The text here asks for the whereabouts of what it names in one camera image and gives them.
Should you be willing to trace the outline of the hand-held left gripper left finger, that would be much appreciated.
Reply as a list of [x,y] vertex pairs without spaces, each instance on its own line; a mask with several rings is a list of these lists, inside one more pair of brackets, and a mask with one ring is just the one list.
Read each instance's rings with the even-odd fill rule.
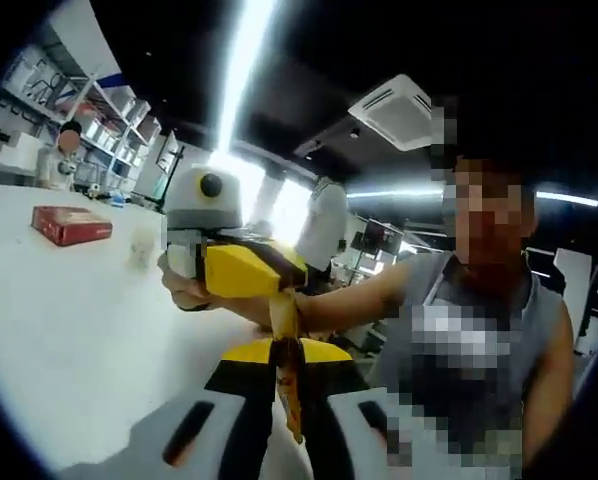
[[270,338],[225,352],[202,389],[186,391],[136,423],[128,445],[60,479],[257,479],[272,428]]

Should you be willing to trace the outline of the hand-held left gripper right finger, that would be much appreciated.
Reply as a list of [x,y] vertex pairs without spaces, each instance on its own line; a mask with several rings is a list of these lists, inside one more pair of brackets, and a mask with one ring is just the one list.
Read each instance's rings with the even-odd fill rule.
[[386,479],[387,397],[339,347],[301,340],[301,431],[316,479]]

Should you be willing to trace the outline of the person's right hand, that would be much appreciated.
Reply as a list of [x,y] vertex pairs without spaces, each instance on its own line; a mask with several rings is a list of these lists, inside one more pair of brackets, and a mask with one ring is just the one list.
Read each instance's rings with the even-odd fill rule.
[[269,299],[267,297],[223,298],[206,291],[205,285],[194,279],[186,279],[169,268],[166,254],[158,259],[162,272],[162,284],[170,292],[175,305],[184,311],[206,305],[209,310],[226,309],[255,324],[261,330],[271,332]]

